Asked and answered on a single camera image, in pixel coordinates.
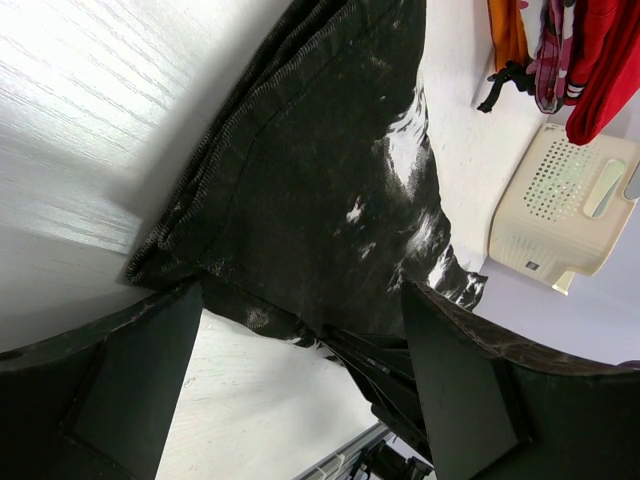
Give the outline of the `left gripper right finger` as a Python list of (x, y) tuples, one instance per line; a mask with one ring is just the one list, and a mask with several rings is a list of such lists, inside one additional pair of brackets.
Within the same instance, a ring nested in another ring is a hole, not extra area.
[(440, 479), (635, 479), (639, 373), (527, 339), (413, 282), (402, 313)]

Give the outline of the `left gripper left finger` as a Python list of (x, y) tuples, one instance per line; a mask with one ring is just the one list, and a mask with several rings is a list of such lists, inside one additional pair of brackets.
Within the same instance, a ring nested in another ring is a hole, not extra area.
[(2, 478), (154, 478), (202, 309), (191, 281), (2, 353)]

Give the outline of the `black white tie-dye trousers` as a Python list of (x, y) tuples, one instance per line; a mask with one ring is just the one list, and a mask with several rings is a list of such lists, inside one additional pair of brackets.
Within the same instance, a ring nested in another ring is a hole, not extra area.
[(322, 328), (401, 335), (404, 281), (482, 298), (441, 206), (419, 76), (422, 1), (296, 1), (197, 145), (127, 268), (314, 348)]

